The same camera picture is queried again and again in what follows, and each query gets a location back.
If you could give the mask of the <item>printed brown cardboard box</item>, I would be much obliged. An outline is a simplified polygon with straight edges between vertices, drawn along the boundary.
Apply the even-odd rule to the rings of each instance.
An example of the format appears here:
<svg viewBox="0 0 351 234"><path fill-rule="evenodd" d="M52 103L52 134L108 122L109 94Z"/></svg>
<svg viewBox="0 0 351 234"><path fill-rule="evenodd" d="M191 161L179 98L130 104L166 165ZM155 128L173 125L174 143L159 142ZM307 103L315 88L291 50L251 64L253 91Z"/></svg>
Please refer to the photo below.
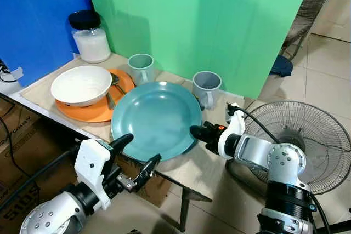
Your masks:
<svg viewBox="0 0 351 234"><path fill-rule="evenodd" d="M75 146L77 134L67 127L33 113L30 109L0 99L0 204L28 176ZM41 202L48 201L75 182L72 159L66 157L18 194L0 210L0 234L17 234L22 220Z"/></svg>

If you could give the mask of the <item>glass jar with black lid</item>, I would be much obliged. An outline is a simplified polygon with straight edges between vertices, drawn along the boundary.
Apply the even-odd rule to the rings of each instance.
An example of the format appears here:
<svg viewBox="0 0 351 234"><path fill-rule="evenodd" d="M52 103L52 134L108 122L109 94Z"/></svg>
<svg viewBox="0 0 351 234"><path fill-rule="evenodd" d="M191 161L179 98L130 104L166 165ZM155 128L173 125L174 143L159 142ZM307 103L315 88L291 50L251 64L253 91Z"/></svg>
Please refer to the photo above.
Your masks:
<svg viewBox="0 0 351 234"><path fill-rule="evenodd" d="M97 64L108 60L112 54L107 33L100 28L100 15L92 10L76 11L68 16L72 27L73 41L75 41L80 58L90 64Z"/></svg>

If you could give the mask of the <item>beige folding table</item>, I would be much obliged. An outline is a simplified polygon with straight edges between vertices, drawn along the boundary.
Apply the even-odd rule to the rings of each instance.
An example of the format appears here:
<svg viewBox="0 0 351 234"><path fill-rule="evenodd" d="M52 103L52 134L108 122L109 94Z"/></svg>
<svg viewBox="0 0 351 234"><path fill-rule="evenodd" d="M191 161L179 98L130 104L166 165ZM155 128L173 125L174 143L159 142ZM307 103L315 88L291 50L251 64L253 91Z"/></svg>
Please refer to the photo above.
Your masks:
<svg viewBox="0 0 351 234"><path fill-rule="evenodd" d="M56 109L50 95L50 86L55 77L82 65L88 64L76 57L53 67L50 73L41 76L38 81L24 84L19 91L10 92L8 96L80 133L78 137L81 139L112 140L108 122L70 119ZM218 103L216 110L203 112L204 121L225 124L225 103L244 105L244 97L225 92ZM182 221L190 225L185 231L188 234L254 234L259 230L257 214L263 208L263 201L255 191L248 191L236 183L225 167L226 162L221 157L207 151L204 144L199 143L186 154L162 161L156 169L163 178L173 183L162 207L155 207L136 194L120 194L116 197L118 204L91 217L83 233L123 233L136 229L148 234L178 234L175 225ZM186 204L190 209L190 218L186 215L183 221L179 219L179 210Z"/></svg>

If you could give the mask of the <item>grey blue mug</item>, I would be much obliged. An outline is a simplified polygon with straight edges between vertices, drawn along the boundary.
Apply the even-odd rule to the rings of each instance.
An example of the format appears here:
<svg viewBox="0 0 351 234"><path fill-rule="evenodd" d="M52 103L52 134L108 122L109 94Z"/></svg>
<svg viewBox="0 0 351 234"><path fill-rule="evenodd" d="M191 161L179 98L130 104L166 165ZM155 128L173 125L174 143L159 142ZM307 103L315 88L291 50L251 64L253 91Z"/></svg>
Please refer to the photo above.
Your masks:
<svg viewBox="0 0 351 234"><path fill-rule="evenodd" d="M222 79L212 71L200 71L193 78L193 94L200 102L200 106L212 110L215 108Z"/></svg>

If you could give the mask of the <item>grey bin with blue lid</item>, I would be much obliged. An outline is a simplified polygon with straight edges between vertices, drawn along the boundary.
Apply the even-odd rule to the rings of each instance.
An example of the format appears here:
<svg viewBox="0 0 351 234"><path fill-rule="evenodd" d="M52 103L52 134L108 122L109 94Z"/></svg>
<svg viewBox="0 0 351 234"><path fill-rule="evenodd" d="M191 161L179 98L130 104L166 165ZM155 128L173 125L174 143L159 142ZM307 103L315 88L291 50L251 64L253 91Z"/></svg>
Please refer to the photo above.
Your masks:
<svg viewBox="0 0 351 234"><path fill-rule="evenodd" d="M258 96L258 99L268 99L269 97L276 94L284 79L291 76L293 72L292 62L285 56L278 55L276 57L273 66L271 67L270 73L266 78L266 82Z"/></svg>

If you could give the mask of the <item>metal fork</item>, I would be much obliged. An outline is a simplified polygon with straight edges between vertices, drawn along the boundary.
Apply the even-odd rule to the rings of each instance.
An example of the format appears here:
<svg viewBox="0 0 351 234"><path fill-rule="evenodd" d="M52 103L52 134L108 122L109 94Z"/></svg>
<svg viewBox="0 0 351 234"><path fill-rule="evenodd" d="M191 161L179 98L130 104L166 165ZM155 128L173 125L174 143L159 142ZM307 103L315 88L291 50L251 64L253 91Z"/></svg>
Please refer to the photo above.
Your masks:
<svg viewBox="0 0 351 234"><path fill-rule="evenodd" d="M111 110L115 109L115 106L116 106L115 99L112 98L110 92L108 92L106 94L106 98L107 98L107 103L108 103L109 109L111 109Z"/></svg>

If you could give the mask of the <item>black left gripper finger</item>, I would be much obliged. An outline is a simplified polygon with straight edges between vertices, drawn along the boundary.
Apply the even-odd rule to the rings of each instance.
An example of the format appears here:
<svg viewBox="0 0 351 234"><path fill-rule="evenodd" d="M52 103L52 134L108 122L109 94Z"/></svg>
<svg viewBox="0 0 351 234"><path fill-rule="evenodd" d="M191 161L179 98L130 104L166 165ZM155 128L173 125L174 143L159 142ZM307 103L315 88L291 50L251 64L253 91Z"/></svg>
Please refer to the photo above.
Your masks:
<svg viewBox="0 0 351 234"><path fill-rule="evenodd" d="M138 172L135 179L133 179L133 191L140 191L145 184L148 183L149 179L154 174L155 167L161 162L161 155L156 154L155 156L148 159L147 162L143 165L142 169Z"/></svg>
<svg viewBox="0 0 351 234"><path fill-rule="evenodd" d="M133 141L133 139L134 139L133 134L127 133L110 142L109 149L108 149L108 151L110 152L110 155L113 157L116 157L119 154L121 154L123 150L126 148L126 146L128 146L128 144L130 144L131 141Z"/></svg>

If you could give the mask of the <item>metal spoon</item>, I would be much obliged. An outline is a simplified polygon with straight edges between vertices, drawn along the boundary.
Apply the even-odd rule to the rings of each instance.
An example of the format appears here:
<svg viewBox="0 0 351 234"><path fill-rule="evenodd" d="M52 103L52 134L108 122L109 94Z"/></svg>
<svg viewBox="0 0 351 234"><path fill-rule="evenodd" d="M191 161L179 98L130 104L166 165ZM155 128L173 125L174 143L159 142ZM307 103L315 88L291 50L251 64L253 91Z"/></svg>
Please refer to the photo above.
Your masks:
<svg viewBox="0 0 351 234"><path fill-rule="evenodd" d="M120 78L114 73L110 74L112 76L112 86L115 86L121 94L126 95L125 90L120 86Z"/></svg>

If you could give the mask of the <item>orange plate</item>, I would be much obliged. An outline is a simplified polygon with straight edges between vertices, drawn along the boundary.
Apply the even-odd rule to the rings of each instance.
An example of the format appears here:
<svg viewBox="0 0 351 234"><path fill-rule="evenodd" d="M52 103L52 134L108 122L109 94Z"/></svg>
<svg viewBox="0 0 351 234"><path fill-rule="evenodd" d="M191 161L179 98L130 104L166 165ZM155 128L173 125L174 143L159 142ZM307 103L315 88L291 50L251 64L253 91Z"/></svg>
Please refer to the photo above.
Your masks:
<svg viewBox="0 0 351 234"><path fill-rule="evenodd" d="M120 79L120 87L125 91L129 92L135 88L131 77L125 71L118 68L109 68L110 73L114 73ZM82 122L107 122L112 119L112 114L115 111L111 109L106 98L100 99L96 104L79 107L79 106L68 106L58 100L55 101L55 105L62 114L68 118L75 119L76 121Z"/></svg>

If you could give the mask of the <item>small plain cardboard box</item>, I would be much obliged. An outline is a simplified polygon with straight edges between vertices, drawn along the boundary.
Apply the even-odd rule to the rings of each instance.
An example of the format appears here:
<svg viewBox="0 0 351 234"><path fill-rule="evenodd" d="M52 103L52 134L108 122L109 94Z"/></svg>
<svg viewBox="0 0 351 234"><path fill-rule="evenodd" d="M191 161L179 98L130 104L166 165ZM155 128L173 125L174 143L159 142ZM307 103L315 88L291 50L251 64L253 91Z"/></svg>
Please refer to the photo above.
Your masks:
<svg viewBox="0 0 351 234"><path fill-rule="evenodd" d="M138 172L141 171L143 166L139 162L131 161L123 155L117 156L115 162L121 167L123 174L133 179L138 176ZM161 207L168 196L171 186L172 183L170 181L154 173L145 186L136 194L154 206Z"/></svg>

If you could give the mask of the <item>white bowl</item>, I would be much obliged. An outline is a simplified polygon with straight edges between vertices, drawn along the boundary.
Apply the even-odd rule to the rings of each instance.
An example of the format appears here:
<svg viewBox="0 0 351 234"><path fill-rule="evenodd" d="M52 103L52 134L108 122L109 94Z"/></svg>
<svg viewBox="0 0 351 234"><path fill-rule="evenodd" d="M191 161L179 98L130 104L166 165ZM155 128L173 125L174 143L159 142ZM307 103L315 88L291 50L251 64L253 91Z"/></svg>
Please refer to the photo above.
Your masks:
<svg viewBox="0 0 351 234"><path fill-rule="evenodd" d="M85 107L105 98L112 74L100 66L78 66L61 73L51 84L53 98L69 106Z"/></svg>

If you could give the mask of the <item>black stand leg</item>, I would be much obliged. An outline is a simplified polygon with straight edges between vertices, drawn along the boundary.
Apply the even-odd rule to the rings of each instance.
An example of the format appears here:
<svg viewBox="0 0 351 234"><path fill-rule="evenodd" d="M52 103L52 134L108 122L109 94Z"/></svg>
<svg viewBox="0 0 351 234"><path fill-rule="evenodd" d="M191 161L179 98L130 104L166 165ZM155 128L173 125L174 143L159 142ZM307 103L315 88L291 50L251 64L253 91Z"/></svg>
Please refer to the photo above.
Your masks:
<svg viewBox="0 0 351 234"><path fill-rule="evenodd" d="M339 234L347 231L351 231L351 220L335 223L329 227L318 227L318 229L316 229L317 234Z"/></svg>

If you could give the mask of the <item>teal dinner plate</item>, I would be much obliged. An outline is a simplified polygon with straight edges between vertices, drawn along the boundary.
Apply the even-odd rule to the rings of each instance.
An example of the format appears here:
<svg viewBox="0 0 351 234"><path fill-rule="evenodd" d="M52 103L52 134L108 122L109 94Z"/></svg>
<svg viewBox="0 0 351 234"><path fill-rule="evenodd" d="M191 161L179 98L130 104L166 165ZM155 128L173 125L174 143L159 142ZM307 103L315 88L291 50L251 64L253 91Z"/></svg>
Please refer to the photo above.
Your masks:
<svg viewBox="0 0 351 234"><path fill-rule="evenodd" d="M123 153L135 161L146 162L160 155L162 161L178 157L196 145L191 126L202 123L200 104L180 84L151 82L131 89L112 114L113 139L133 134Z"/></svg>

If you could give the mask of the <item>green backdrop board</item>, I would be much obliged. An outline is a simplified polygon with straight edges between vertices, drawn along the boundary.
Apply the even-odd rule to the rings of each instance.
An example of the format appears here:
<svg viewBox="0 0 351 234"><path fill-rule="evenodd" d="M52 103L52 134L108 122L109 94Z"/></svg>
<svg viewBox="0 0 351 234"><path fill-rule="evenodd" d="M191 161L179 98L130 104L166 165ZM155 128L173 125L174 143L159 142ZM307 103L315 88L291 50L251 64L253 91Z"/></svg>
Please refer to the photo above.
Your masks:
<svg viewBox="0 0 351 234"><path fill-rule="evenodd" d="M91 0L118 55L150 54L165 71L213 71L256 98L302 0Z"/></svg>

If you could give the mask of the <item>blue backdrop board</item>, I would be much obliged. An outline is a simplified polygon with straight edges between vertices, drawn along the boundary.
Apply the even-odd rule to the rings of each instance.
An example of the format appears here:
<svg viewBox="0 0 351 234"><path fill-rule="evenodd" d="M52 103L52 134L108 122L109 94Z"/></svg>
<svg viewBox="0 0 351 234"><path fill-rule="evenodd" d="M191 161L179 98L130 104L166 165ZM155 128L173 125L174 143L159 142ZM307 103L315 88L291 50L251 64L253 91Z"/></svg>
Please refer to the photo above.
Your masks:
<svg viewBox="0 0 351 234"><path fill-rule="evenodd" d="M90 0L0 0L0 60L22 69L28 86L73 60L78 49L68 17Z"/></svg>

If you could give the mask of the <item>black floor fan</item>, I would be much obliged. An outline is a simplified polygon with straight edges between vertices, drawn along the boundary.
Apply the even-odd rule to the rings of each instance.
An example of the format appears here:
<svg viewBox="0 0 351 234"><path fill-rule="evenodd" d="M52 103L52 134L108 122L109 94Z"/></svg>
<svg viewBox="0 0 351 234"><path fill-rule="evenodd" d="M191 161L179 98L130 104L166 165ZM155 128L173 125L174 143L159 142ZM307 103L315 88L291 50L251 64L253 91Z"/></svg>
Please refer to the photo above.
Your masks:
<svg viewBox="0 0 351 234"><path fill-rule="evenodd" d="M334 116L300 101L275 101L260 105L245 116L245 133L273 142L298 146L307 166L301 179L313 194L340 186L349 175L349 134Z"/></svg>

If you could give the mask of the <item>pale green mug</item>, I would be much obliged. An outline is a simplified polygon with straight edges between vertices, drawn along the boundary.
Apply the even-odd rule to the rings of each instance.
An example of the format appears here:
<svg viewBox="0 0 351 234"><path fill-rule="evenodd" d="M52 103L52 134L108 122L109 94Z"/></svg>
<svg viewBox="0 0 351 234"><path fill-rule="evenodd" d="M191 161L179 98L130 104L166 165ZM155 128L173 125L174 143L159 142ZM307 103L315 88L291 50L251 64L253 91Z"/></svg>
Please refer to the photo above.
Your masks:
<svg viewBox="0 0 351 234"><path fill-rule="evenodd" d="M148 54L134 54L128 58L130 76L136 86L155 81L155 59Z"/></svg>

